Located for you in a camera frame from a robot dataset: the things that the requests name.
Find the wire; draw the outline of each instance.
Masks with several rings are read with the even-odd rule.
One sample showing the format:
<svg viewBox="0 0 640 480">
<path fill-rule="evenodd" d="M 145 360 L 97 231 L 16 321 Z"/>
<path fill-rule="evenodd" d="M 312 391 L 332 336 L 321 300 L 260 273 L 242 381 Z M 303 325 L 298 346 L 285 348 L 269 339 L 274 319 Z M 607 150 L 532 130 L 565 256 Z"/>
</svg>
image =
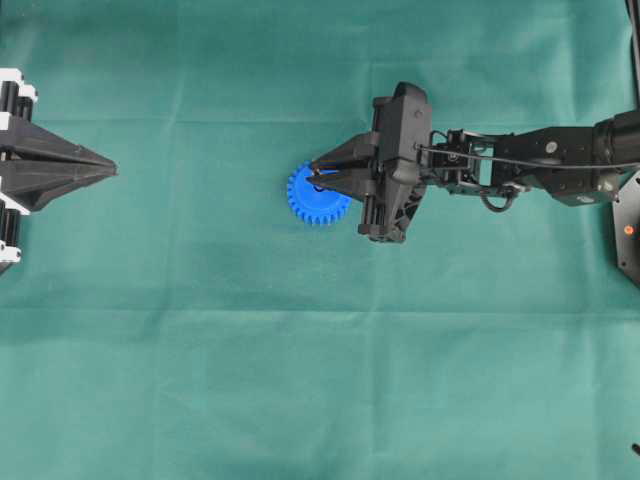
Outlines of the wire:
<svg viewBox="0 0 640 480">
<path fill-rule="evenodd" d="M 512 165 L 520 165 L 523 167 L 533 167 L 533 168 L 553 168 L 557 170 L 614 170 L 616 168 L 640 167 L 640 161 L 618 163 L 616 165 L 562 165 L 562 164 L 549 164 L 549 163 L 545 164 L 545 163 L 539 163 L 539 162 L 527 161 L 527 160 L 514 160 L 512 158 L 485 157 L 482 155 L 473 155 L 471 153 L 452 152 L 450 150 L 441 150 L 439 148 L 425 147 L 424 145 L 418 145 L 417 148 L 424 152 L 444 153 L 447 155 L 457 155 L 458 157 L 470 158 L 472 160 L 487 160 L 490 162 L 510 163 Z M 548 158 L 541 159 L 541 161 L 546 161 L 546 162 L 548 162 L 549 160 L 558 161 L 557 159 L 548 159 Z"/>
<path fill-rule="evenodd" d="M 480 195 L 480 199 L 482 200 L 482 203 L 484 203 L 484 206 L 491 210 L 493 213 L 503 213 L 509 210 L 513 205 L 513 201 L 515 200 L 515 198 L 516 195 L 509 195 L 504 205 L 502 207 L 497 207 L 489 201 L 486 195 Z"/>
</svg>

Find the green cloth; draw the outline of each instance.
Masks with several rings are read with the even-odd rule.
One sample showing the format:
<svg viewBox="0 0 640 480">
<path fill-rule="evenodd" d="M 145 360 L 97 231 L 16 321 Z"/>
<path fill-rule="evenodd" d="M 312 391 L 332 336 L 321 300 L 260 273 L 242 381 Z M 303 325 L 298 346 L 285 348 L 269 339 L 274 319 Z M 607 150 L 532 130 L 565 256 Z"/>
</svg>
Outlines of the green cloth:
<svg viewBox="0 0 640 480">
<path fill-rule="evenodd" d="M 610 206 L 431 189 L 402 246 L 288 174 L 425 88 L 434 127 L 634 108 L 621 0 L 4 2 L 34 121 L 120 175 L 0 279 L 0 478 L 637 479 L 640 292 Z"/>
</svg>

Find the black mount plate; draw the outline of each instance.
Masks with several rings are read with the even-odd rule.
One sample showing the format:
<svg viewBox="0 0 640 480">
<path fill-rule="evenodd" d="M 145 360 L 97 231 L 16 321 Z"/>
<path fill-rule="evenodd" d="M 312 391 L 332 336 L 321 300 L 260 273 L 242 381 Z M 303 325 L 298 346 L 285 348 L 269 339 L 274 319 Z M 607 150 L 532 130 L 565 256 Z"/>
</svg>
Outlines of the black mount plate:
<svg viewBox="0 0 640 480">
<path fill-rule="evenodd" d="M 618 268 L 640 287 L 640 172 L 620 190 L 613 204 Z"/>
</svg>

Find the robotic arm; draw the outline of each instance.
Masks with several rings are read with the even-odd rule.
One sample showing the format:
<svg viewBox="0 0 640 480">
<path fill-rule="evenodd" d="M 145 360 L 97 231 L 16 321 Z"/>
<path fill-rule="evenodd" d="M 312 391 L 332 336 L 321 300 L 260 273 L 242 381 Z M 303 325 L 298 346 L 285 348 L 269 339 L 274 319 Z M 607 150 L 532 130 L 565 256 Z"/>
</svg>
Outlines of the robotic arm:
<svg viewBox="0 0 640 480">
<path fill-rule="evenodd" d="M 116 165 L 31 123 L 35 88 L 0 69 L 0 274 L 20 262 L 22 216 L 116 174 Z"/>
<path fill-rule="evenodd" d="M 405 240 L 429 185 L 479 197 L 492 212 L 506 211 L 532 188 L 580 206 L 616 201 L 620 175 L 640 168 L 638 111 L 593 127 L 481 135 L 433 131 L 426 93 L 408 83 L 393 97 L 376 98 L 373 108 L 371 131 L 312 162 L 309 182 L 363 202 L 358 232 L 376 242 Z M 434 143 L 436 136 L 444 141 Z M 491 181 L 483 185 L 481 169 L 489 165 Z"/>
</svg>

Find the blue gear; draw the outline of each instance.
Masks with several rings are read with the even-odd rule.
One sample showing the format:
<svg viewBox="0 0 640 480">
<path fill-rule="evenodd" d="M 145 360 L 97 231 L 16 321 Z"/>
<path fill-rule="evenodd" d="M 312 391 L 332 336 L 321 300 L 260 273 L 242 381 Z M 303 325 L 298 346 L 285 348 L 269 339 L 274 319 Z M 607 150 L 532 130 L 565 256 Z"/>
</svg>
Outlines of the blue gear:
<svg viewBox="0 0 640 480">
<path fill-rule="evenodd" d="M 287 199 L 293 213 L 309 225 L 331 225 L 347 213 L 351 198 L 331 190 L 317 191 L 307 178 L 309 164 L 296 169 L 287 183 Z"/>
</svg>

